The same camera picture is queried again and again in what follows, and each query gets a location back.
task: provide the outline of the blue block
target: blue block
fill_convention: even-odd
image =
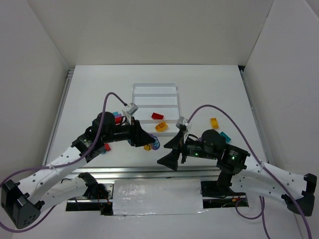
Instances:
[[[224,136],[226,138],[226,143],[229,143],[231,141],[231,138],[228,137],[228,135],[225,134],[224,132],[221,132],[219,135]]]

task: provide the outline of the purple cable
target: purple cable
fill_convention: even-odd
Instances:
[[[255,219],[257,219],[257,218],[260,218],[260,217],[264,214],[265,199],[264,199],[263,197],[259,197],[260,204],[261,204],[261,212],[260,212],[259,215],[255,216],[255,217],[252,217],[252,218],[247,217],[247,216],[241,214],[241,213],[239,212],[239,210],[238,210],[238,205],[239,205],[239,203],[240,203],[241,201],[245,200],[245,199],[246,199],[246,198],[242,198],[242,199],[239,199],[239,200],[236,202],[236,205],[235,205],[236,212],[237,212],[240,216],[242,216],[243,218],[248,219],[248,220],[255,220]]]
[[[233,125],[236,127],[236,129],[239,131],[240,135],[242,136],[242,138],[244,139],[247,147],[249,148],[250,152],[252,153],[252,155],[255,157],[256,161],[261,165],[261,161],[258,159],[257,155],[255,154],[254,150],[252,149],[252,147],[250,146],[249,142],[247,141],[245,135],[243,134],[243,132],[240,130],[240,128],[238,127],[238,125],[235,123],[235,121],[225,112],[223,111],[221,108],[217,107],[217,106],[213,106],[213,105],[202,105],[200,107],[198,107],[194,112],[193,114],[189,117],[188,119],[188,122],[191,121],[191,119],[194,117],[194,115],[201,109],[201,108],[204,108],[204,107],[211,107],[211,108],[214,108],[214,109],[217,109],[218,111],[222,112],[232,123]],[[288,194],[288,196],[291,198],[291,200],[293,201],[294,205],[296,206],[298,212],[300,213],[304,223],[305,223],[305,226],[306,226],[306,229],[307,229],[307,233],[308,233],[308,238],[309,239],[312,239],[312,234],[311,234],[311,230],[310,230],[310,227],[309,227],[309,224],[308,224],[308,221],[303,213],[303,211],[301,210],[299,204],[296,202],[296,200],[294,199],[294,197],[292,196],[292,194],[289,192],[289,190],[279,181],[279,179],[274,175],[272,174],[272,172],[270,172],[265,166],[263,167],[263,169],[283,188],[283,190]]]
[[[270,236],[269,236],[269,234],[268,234],[267,228],[266,228],[265,213],[264,213],[264,211],[263,211],[262,214],[261,214],[261,218],[262,218],[262,221],[263,221],[263,227],[264,227],[264,231],[265,231],[266,237],[267,237],[267,239],[271,239]]]
[[[127,106],[127,104],[117,95],[115,94],[114,92],[109,92],[105,98],[104,98],[104,104],[103,104],[103,110],[102,110],[102,115],[101,115],[101,120],[100,122],[103,122],[104,120],[104,114],[105,114],[105,108],[106,108],[106,102],[108,100],[108,97],[110,95],[113,95],[115,96],[116,98],[119,99],[119,101]],[[98,131],[96,133],[96,136],[95,136],[95,139],[92,143],[92,145],[90,146],[90,148],[81,156],[79,157],[77,160],[71,162],[71,163],[66,163],[66,164],[61,164],[61,165],[57,165],[55,166],[55,168],[62,168],[62,167],[65,167],[65,166],[70,166],[72,164],[75,164],[77,162],[79,162],[80,160],[82,160],[83,158],[85,158],[91,151],[92,149],[94,148],[95,144],[97,143],[98,139],[99,139],[99,136],[100,136],[100,133],[101,133],[101,129],[102,129],[102,124],[99,125],[99,128],[98,128]],[[26,171],[38,171],[38,170],[43,170],[43,169],[49,169],[49,166],[39,166],[39,167],[31,167],[31,168],[25,168],[25,169],[21,169],[19,171],[16,171],[15,173],[12,173],[11,175],[7,176],[1,183],[0,183],[0,188],[4,185],[4,183],[10,179],[11,177],[19,174],[19,173],[22,173],[22,172],[26,172]],[[5,229],[6,231],[8,232],[11,232],[11,233],[23,233],[23,232],[27,232],[28,230],[31,230],[33,228],[35,228],[37,225],[39,225],[48,215],[49,213],[53,210],[54,207],[52,207],[48,212],[47,214],[45,214],[45,216],[39,221],[37,222],[36,224],[34,224],[33,226],[27,228],[27,229],[23,229],[23,230],[14,230],[14,229],[10,229],[8,227],[6,227],[2,222],[0,222],[0,227],[2,227],[3,229]]]

